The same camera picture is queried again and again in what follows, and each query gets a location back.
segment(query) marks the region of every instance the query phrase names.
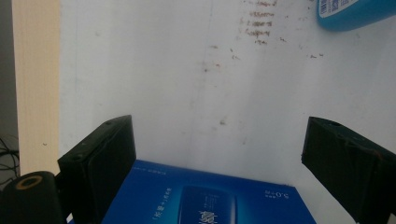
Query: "black cable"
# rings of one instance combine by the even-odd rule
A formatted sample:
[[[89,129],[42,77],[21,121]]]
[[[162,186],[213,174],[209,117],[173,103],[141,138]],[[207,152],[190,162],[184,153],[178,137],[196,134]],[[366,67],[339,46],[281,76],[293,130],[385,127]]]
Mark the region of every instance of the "black cable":
[[[3,186],[5,184],[8,184],[8,182],[14,180],[15,178],[18,178],[18,167],[19,166],[19,161],[20,161],[20,152],[18,150],[12,150],[9,149],[5,141],[0,138],[0,143],[3,145],[3,147],[0,147],[0,158],[5,157],[5,156],[10,156],[12,159],[12,166],[0,163],[0,171],[12,171],[14,173],[13,177],[8,178],[5,181],[0,182],[0,186]]]

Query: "wooden edge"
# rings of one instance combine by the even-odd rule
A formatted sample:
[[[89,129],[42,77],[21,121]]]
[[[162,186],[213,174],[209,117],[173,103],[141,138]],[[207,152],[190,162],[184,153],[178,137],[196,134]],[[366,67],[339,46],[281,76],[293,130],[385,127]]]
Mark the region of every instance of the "wooden edge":
[[[21,174],[59,173],[60,0],[13,0]]]

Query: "blue package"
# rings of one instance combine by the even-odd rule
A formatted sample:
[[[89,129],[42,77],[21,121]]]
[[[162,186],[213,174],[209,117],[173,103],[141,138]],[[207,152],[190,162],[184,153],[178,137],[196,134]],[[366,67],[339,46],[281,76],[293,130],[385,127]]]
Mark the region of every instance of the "blue package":
[[[348,31],[396,14],[394,0],[318,0],[318,23],[330,31]]]
[[[235,196],[218,189],[183,188],[177,224],[236,224]]]
[[[316,222],[294,187],[137,160],[102,223]]]

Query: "blue box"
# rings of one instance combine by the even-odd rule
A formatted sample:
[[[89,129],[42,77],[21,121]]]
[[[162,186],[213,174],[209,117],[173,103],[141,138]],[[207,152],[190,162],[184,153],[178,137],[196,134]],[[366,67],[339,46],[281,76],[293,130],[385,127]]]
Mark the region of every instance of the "blue box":
[[[296,188],[137,160],[103,223],[316,223]]]

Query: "white surface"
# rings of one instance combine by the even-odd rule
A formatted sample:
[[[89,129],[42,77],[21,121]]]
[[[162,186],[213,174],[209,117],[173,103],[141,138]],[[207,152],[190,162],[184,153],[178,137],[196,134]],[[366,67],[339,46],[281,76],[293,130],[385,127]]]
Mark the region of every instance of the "white surface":
[[[395,151],[395,20],[334,34],[313,0],[263,5],[63,0],[61,155],[132,114],[141,160],[290,184],[317,223],[354,223],[301,165],[306,123]]]

